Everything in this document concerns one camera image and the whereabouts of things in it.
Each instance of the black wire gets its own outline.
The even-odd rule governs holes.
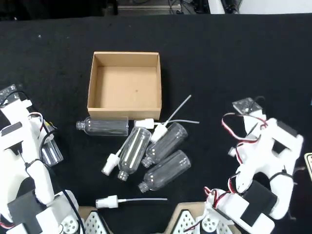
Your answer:
[[[0,108],[3,108],[3,107],[4,107],[5,101],[6,101],[11,95],[13,95],[13,94],[18,94],[18,93],[23,94],[23,95],[25,96],[26,99],[30,100],[29,96],[28,96],[24,91],[22,91],[22,90],[15,90],[15,91],[10,92],[10,93],[4,98],[4,100],[0,103]],[[32,103],[32,106],[33,106],[33,109],[34,109],[35,112],[40,112],[40,111],[38,111],[38,109],[34,106],[33,103]],[[45,124],[44,124],[45,121],[46,121],[45,118],[43,118],[43,128],[44,128],[45,131],[48,133],[49,130],[47,129],[47,127],[46,127]]]
[[[170,14],[175,14],[173,9],[172,9],[172,6],[175,4],[177,0],[174,0],[173,3],[170,5],[170,0],[168,0],[168,5],[169,5],[169,12]]]
[[[282,170],[281,172],[278,172],[276,174],[274,174],[270,179],[269,181],[271,182],[275,177],[279,176],[279,175],[282,175],[282,176],[287,176],[289,178],[291,178],[293,180],[293,176],[288,174],[287,171],[284,169]]]
[[[24,94],[24,96],[26,97],[26,99],[30,99],[30,98],[28,97],[28,95],[27,95],[24,91],[15,90],[15,91],[10,92],[10,93],[4,98],[4,100],[0,103],[0,108],[4,107],[5,101],[6,101],[11,95],[17,94],[17,93]]]
[[[27,172],[27,169],[28,169],[34,162],[36,162],[36,161],[40,161],[40,162],[46,167],[46,169],[49,171],[49,173],[54,177],[54,182],[55,182],[55,184],[58,186],[58,189],[60,189],[60,190],[63,192],[63,194],[65,195],[65,197],[67,198],[67,200],[68,200],[70,206],[72,207],[72,209],[74,210],[74,212],[75,212],[75,214],[76,214],[76,216],[77,216],[77,218],[78,218],[79,224],[80,224],[80,226],[81,226],[81,228],[82,228],[82,233],[85,234],[86,231],[85,231],[85,229],[84,229],[84,225],[83,225],[83,222],[82,222],[81,217],[80,217],[80,215],[79,215],[79,212],[77,211],[75,205],[73,204],[73,202],[72,202],[70,196],[68,195],[68,193],[66,192],[66,190],[63,189],[63,188],[60,186],[60,183],[59,183],[58,180],[57,180],[57,176],[56,176],[56,174],[54,173],[54,171],[52,170],[52,168],[50,168],[47,164],[45,164],[45,163],[44,163],[43,161],[41,161],[40,159],[35,159],[35,160],[33,160],[31,163],[26,163],[26,164],[25,164],[25,171]]]
[[[190,15],[192,14],[191,11],[186,7],[186,5],[184,5],[184,1],[181,2],[181,7],[184,6],[184,8],[190,13]]]
[[[45,143],[45,140],[46,140],[51,134],[56,133],[57,131],[58,131],[57,129],[54,129],[54,130],[52,130],[52,131],[50,131],[50,132],[47,132],[47,135],[45,135],[44,138],[42,139],[41,144],[40,144],[40,146],[39,146],[39,158],[40,158],[40,160],[42,160],[42,148],[43,148],[43,145],[44,145],[44,143]]]
[[[62,231],[60,231],[59,234],[62,234],[64,231],[64,226],[63,226],[63,224],[61,224],[61,225],[62,225]]]
[[[227,191],[227,192],[221,194],[220,197],[218,197],[218,199],[214,202],[213,207],[215,207],[215,205],[217,204],[217,202],[218,202],[221,198],[223,198],[226,194],[230,194],[230,193],[231,193],[230,191]]]

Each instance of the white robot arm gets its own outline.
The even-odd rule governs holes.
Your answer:
[[[229,179],[229,191],[208,190],[208,199],[214,199],[213,208],[251,234],[269,234],[274,222],[288,211],[293,192],[293,171],[300,156],[303,137],[295,130],[274,118],[266,119],[262,108],[251,98],[233,103],[244,118],[246,137],[238,137],[222,120],[222,125],[239,140],[229,155],[236,157],[239,167]],[[280,152],[274,145],[283,146]],[[269,181],[271,190],[253,180],[262,172]]]
[[[16,90],[11,85],[0,94],[8,95],[8,89]],[[45,122],[42,116],[30,118],[27,107],[31,105],[30,100],[21,101],[16,96],[6,97],[5,105],[1,103],[0,107],[11,122],[0,132],[0,215],[12,223],[3,227],[8,229],[7,234],[58,234],[64,220],[70,219],[76,224],[71,225],[70,232],[76,232],[78,203],[70,191],[54,194],[49,172],[40,158],[39,146],[47,135]],[[17,197],[21,183],[28,177],[34,180],[34,191]]]

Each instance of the clear plastic bottle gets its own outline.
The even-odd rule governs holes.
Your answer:
[[[77,121],[76,128],[91,136],[127,136],[129,124],[128,119],[98,120],[87,117],[84,121]]]
[[[176,151],[144,176],[144,181],[138,185],[141,192],[158,190],[191,167],[191,162],[181,150]]]
[[[54,130],[54,128],[48,124],[44,123],[47,129],[50,131]],[[64,160],[62,153],[60,152],[58,145],[52,140],[47,140],[42,147],[42,159],[43,161],[49,165],[50,167],[62,162]]]
[[[160,140],[147,147],[146,157],[142,160],[142,164],[148,168],[153,163],[159,163],[171,154],[186,137],[187,131],[181,124],[171,124],[168,132]]]
[[[137,170],[151,136],[151,132],[145,128],[133,128],[120,154],[119,179],[126,181],[128,175]]]

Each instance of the table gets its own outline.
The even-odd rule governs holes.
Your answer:
[[[268,117],[289,124],[305,137],[311,151],[312,15],[153,16],[59,19],[0,23],[0,87],[23,85],[45,118],[60,129],[58,145],[65,160],[54,167],[62,186],[80,205],[94,205],[108,195],[141,197],[140,166],[126,183],[117,170],[100,170],[125,138],[89,137],[75,129],[87,115],[87,90],[94,51],[160,52],[163,109],[166,119],[188,94],[177,118],[189,138],[182,149],[192,167],[165,188],[145,197],[167,197],[168,203],[123,204],[101,213],[116,234],[164,231],[180,202],[203,201],[203,186],[226,189],[237,162],[227,156],[235,144],[221,127],[232,101],[264,95]],[[0,127],[8,124],[0,117]],[[304,165],[303,153],[297,165]],[[303,233],[310,228],[312,186],[308,172],[295,175],[291,211],[276,221],[274,234]]]

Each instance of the cardboard box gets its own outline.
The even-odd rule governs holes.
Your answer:
[[[87,108],[97,119],[159,119],[159,53],[94,52]]]

